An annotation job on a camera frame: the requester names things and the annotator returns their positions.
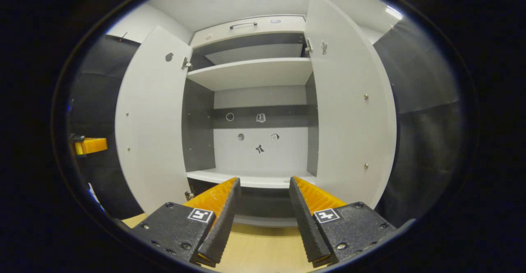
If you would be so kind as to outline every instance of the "ceiling light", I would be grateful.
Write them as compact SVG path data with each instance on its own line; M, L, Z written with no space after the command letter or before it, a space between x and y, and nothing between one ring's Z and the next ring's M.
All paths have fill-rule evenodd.
M402 14L400 14L400 12L398 12L397 10L393 9L391 6L387 6L385 11L387 13L393 15L398 20L402 19Z

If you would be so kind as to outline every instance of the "white wall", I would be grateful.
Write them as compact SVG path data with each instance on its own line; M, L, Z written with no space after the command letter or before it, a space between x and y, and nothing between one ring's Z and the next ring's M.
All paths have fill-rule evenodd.
M307 127L214 129L216 168L247 174L306 171L307 132ZM245 139L239 141L238 134ZM272 141L272 134L279 139ZM260 144L263 153L256 150Z
M359 27L363 31L369 42L371 42L371 44L374 44L376 41L378 41L378 39L380 39L380 37L384 35L383 33L377 30L368 28L367 26L359 25Z
M267 86L220 90L214 93L214 109L292 104L307 104L305 86Z
M158 25L184 43L190 42L192 33L188 29L148 4L143 4L128 13L108 30L107 34L122 37L127 32L125 39L142 43L147 35Z

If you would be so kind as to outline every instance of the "door hinge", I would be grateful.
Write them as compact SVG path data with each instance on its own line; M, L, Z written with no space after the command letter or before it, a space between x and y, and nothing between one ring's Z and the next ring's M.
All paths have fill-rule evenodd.
M188 68L192 67L192 64L188 61L188 58L186 57L182 60L181 68L184 69L185 67L188 67Z
M190 199L192 199L194 197L194 193L190 193L188 191L185 192L185 196L186 196L186 201L189 201Z
M307 38L307 47L305 48L305 52L311 52L312 51L312 45L310 44L310 39Z

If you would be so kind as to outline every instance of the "screw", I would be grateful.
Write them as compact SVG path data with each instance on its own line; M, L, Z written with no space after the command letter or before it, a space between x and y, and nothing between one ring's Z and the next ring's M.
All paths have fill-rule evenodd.
M186 250L192 249L192 245L190 245L189 243L181 243L181 247Z

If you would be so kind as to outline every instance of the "open cabinet door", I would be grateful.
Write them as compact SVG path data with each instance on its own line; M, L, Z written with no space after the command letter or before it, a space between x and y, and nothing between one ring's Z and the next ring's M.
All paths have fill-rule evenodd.
M115 139L126 183L147 214L190 191L182 155L181 113L192 48L156 27L131 60L120 86Z
M347 203L374 208L396 150L387 73L357 24L328 0L310 0L305 37L318 97L316 185Z

